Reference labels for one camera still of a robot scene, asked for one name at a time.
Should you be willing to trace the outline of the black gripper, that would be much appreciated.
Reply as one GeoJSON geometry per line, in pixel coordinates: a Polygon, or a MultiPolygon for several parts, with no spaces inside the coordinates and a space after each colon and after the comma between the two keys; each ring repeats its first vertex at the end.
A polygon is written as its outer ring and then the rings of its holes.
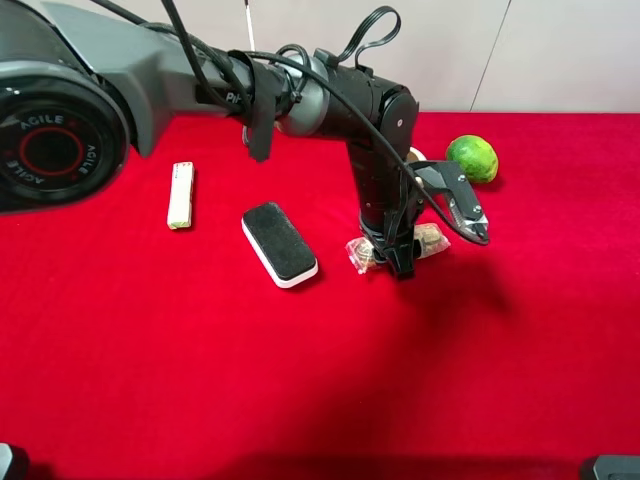
{"type": "Polygon", "coordinates": [[[459,236],[488,244],[488,218],[462,169],[451,161],[409,163],[357,161],[359,221],[364,237],[387,260],[398,280],[413,278],[421,247],[414,240],[418,217],[442,195],[459,236]]]}

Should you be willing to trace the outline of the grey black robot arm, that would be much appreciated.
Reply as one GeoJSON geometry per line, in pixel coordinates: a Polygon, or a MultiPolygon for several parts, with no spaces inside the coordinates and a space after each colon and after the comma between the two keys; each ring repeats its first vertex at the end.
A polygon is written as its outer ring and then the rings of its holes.
{"type": "Polygon", "coordinates": [[[346,144],[359,221],[373,260],[401,278],[425,250],[416,223],[437,213],[467,241],[485,245],[488,221],[469,178],[452,161],[411,161],[418,103],[401,84],[361,64],[358,26],[339,55],[288,44],[274,53],[222,51],[189,34],[173,2],[167,23],[107,1],[101,13],[61,3],[39,12],[1,5],[1,210],[61,207],[104,189],[130,150],[150,155],[178,114],[227,117],[243,127],[256,161],[275,131],[346,144]]]}

